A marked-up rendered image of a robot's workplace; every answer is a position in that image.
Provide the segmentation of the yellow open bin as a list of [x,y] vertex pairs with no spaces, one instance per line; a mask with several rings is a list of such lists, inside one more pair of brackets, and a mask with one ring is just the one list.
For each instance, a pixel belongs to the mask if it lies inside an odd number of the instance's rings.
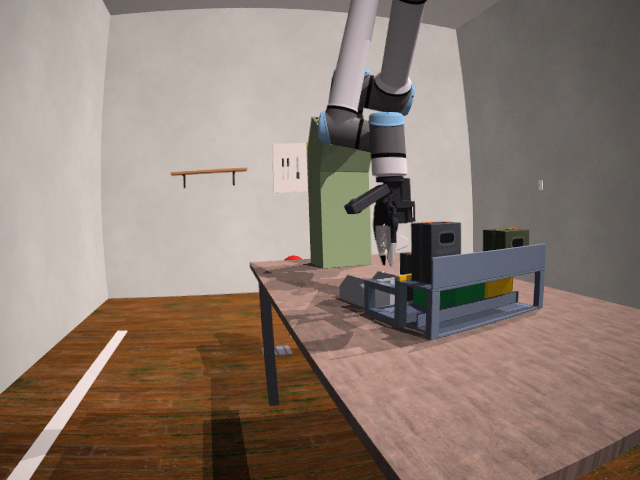
[[485,298],[513,292],[513,277],[485,283]]

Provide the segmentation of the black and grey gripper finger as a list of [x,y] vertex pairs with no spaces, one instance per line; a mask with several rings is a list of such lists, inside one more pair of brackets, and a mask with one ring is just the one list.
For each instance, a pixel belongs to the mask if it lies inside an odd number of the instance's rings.
[[391,210],[388,227],[385,233],[387,238],[387,260],[390,264],[390,267],[393,267],[396,251],[406,247],[408,244],[408,240],[407,238],[401,236],[400,228],[398,226],[398,219],[397,217],[395,217],[395,213],[392,213]]
[[386,255],[385,250],[387,249],[387,238],[385,234],[385,230],[388,226],[379,225],[379,222],[376,222],[375,218],[373,218],[373,230],[374,237],[377,244],[379,256],[382,262],[382,265],[386,264]]

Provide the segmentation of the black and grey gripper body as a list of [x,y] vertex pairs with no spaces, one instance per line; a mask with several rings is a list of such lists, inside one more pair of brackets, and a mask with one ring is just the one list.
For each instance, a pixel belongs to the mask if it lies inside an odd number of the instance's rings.
[[383,184],[387,184],[390,189],[390,193],[378,200],[374,206],[374,218],[376,222],[379,222],[379,225],[385,224],[388,226],[390,210],[392,213],[395,213],[399,224],[415,222],[415,201],[411,201],[410,178],[404,178],[403,176],[381,176],[376,177],[376,182],[383,182]]

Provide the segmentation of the green open bin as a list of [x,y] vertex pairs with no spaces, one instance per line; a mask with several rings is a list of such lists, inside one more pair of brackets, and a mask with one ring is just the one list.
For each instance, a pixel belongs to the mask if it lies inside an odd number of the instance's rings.
[[[440,291],[440,309],[485,298],[485,283]],[[426,307],[427,291],[413,290],[413,304]]]

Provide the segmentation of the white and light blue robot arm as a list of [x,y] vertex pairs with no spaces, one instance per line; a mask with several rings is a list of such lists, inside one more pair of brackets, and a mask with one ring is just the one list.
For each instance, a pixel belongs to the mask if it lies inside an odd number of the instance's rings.
[[[369,75],[366,64],[379,0],[350,3],[329,103],[319,116],[318,139],[371,152],[373,176],[407,175],[403,116],[415,93],[408,77],[426,1],[392,0],[382,68],[376,76]],[[364,108],[381,112],[370,114],[368,121]],[[347,214],[359,214],[389,193],[387,184],[377,185],[344,208]]]

